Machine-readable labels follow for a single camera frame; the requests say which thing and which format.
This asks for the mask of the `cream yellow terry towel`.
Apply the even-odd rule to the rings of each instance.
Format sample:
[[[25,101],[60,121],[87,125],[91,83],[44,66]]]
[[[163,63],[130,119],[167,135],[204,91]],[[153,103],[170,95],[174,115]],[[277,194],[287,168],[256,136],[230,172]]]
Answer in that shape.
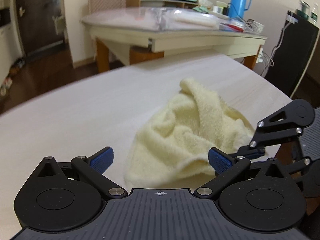
[[[217,92],[193,79],[136,133],[127,158],[128,189],[190,188],[215,178],[208,151],[227,154],[247,145],[254,129]]]

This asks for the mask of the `black cabinet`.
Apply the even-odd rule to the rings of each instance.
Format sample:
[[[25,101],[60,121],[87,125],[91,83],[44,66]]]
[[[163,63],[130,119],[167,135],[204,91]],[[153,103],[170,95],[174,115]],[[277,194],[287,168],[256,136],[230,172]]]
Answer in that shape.
[[[291,97],[308,68],[318,36],[316,25],[288,11],[279,42],[272,53],[274,65],[268,68],[265,79]]]

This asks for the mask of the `blue thermos jug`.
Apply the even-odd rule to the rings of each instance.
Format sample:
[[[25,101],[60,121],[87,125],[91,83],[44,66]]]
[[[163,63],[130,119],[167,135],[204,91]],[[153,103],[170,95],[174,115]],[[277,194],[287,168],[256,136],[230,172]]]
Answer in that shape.
[[[243,18],[245,12],[250,8],[252,0],[231,0],[229,3],[229,18]]]

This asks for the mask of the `clear plastic bag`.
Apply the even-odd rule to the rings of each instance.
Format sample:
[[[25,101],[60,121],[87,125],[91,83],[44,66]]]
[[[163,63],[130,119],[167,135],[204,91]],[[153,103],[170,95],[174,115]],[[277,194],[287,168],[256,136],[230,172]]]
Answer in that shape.
[[[169,30],[219,30],[221,24],[227,20],[214,15],[203,14],[189,9],[181,8],[151,8],[156,26],[161,31]]]

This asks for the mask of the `cream dining table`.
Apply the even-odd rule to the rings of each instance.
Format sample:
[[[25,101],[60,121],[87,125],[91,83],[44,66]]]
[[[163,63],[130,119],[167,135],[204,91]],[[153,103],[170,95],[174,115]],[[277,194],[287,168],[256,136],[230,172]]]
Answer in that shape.
[[[221,24],[219,30],[161,31],[150,10],[151,7],[106,10],[81,19],[95,42],[100,72],[110,70],[110,54],[125,66],[201,50],[254,60],[266,42],[266,37],[237,31],[229,22]]]

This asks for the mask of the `dark wooden door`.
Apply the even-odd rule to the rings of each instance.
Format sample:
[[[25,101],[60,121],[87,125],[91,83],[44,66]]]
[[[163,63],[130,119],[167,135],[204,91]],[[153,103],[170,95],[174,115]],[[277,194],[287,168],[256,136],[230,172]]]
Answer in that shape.
[[[16,12],[27,56],[63,43],[64,34],[56,33],[54,23],[61,16],[61,0],[16,0]]]

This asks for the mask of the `wooden shelf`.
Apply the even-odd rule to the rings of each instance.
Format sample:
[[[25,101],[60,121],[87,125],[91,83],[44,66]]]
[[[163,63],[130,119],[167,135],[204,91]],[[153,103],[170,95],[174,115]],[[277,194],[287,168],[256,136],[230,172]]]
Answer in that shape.
[[[198,3],[185,2],[179,0],[126,0],[126,7],[173,7],[192,9],[198,6]]]

